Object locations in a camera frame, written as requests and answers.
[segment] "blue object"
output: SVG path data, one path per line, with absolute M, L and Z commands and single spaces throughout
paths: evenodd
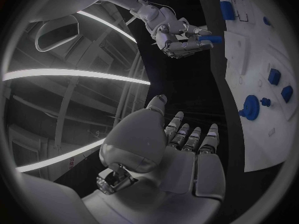
M 262 102 L 262 106 L 267 106 L 269 107 L 271 105 L 271 100 L 270 99 L 267 99 L 267 98 L 262 98 L 260 100 L 260 102 Z
M 269 77 L 268 77 L 268 81 L 270 82 L 270 84 L 272 85 L 278 85 L 278 82 L 280 80 L 281 77 L 281 73 L 276 70 L 276 69 L 271 69 Z
M 263 18 L 264 24 L 271 26 L 271 23 L 269 22 L 269 20 L 264 16 Z
M 293 94 L 293 89 L 291 86 L 287 86 L 287 87 L 283 88 L 282 96 L 286 103 L 288 103 L 290 101 L 292 94 Z
M 246 117 L 248 120 L 255 120 L 260 113 L 260 103 L 256 96 L 247 96 L 244 102 L 243 110 L 239 111 L 239 115 Z
M 221 1 L 220 7 L 224 20 L 235 20 L 234 9 L 229 1 Z
M 221 43 L 222 37 L 221 36 L 200 36 L 198 37 L 198 41 L 209 40 L 212 43 Z

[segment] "wire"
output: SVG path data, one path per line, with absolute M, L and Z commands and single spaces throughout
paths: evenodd
M 172 9 L 172 7 L 170 7 L 170 6 L 163 5 L 163 4 L 159 4 L 159 3 L 156 3 L 156 2 L 152 2 L 152 1 L 148 1 L 148 0 L 143 0 L 143 1 L 146 1 L 146 2 L 148 2 L 149 4 L 153 3 L 153 4 L 156 4 L 156 5 L 169 7 L 169 8 L 173 11 L 174 15 L 176 16 L 175 11 L 174 11 L 174 10 Z

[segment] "vent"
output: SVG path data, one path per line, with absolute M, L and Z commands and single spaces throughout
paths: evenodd
M 37 24 L 37 22 L 33 22 L 33 23 L 29 23 L 28 25 L 27 25 L 27 27 L 25 28 L 25 32 L 26 33 L 29 33 L 33 28 L 34 28 L 34 26 Z
M 90 70 L 94 72 L 107 73 L 110 65 L 108 65 L 105 61 L 102 60 L 101 57 L 97 56 L 96 59 L 90 66 Z

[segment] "led light strip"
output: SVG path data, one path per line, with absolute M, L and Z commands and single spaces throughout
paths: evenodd
M 86 151 L 88 151 L 92 148 L 95 148 L 95 147 L 101 145 L 104 142 L 104 140 L 105 139 L 101 139 L 101 140 L 99 140 L 95 143 L 86 145 L 82 148 L 76 149 L 76 150 L 71 151 L 69 153 L 62 154 L 62 155 L 57 156 L 55 158 L 50 158 L 48 160 L 41 161 L 41 162 L 38 162 L 38 163 L 33 163 L 33 164 L 30 164 L 30 165 L 17 167 L 16 170 L 23 173 L 23 172 L 28 172 L 28 171 L 35 170 L 35 169 L 38 169 L 38 168 L 43 168 L 43 167 L 49 166 L 49 165 L 54 164 L 54 163 L 61 162 L 65 159 L 74 157 L 74 156 L 76 156 L 80 153 L 84 153 L 84 152 L 86 152 Z
M 95 19 L 95 20 L 97 20 L 97 21 L 99 21 L 99 22 L 101 22 L 101 23 L 103 23 L 103 24 L 105 24 L 105 25 L 111 27 L 111 28 L 114 29 L 115 31 L 118 31 L 118 32 L 121 33 L 122 35 L 124 35 L 124 36 L 126 36 L 127 38 L 131 39 L 133 42 L 137 43 L 136 40 L 135 40 L 134 38 L 132 38 L 130 35 L 128 35 L 128 34 L 125 33 L 124 31 L 120 30 L 120 29 L 117 28 L 116 26 L 113 26 L 113 25 L 111 25 L 110 23 L 108 23 L 108 22 L 106 22 L 106 21 L 104 21 L 104 20 L 102 20 L 102 19 L 100 19 L 100 18 L 98 18 L 98 17 L 96 17 L 96 16 L 93 16 L 93 15 L 87 13 L 87 12 L 84 12 L 84 11 L 78 11 L 77 13 L 78 13 L 78 14 L 81 14 L 81 15 L 84 15 L 84 16 L 87 16 L 87 17 L 90 17 L 90 18 L 92 18 L 92 19 Z
M 144 85 L 150 85 L 148 81 L 137 80 L 129 77 L 110 75 L 106 73 L 92 72 L 92 71 L 79 71 L 79 70 L 67 70 L 67 69 L 32 69 L 32 70 L 20 70 L 13 71 L 4 74 L 3 81 L 30 77 L 30 76 L 84 76 L 94 78 L 105 78 L 118 81 L 129 81 Z

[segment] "blue handle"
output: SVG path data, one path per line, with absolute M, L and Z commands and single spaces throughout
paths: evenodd
M 222 37 L 221 36 L 200 36 L 198 38 L 199 41 L 202 40 L 209 40 L 212 43 L 221 43 L 222 42 Z

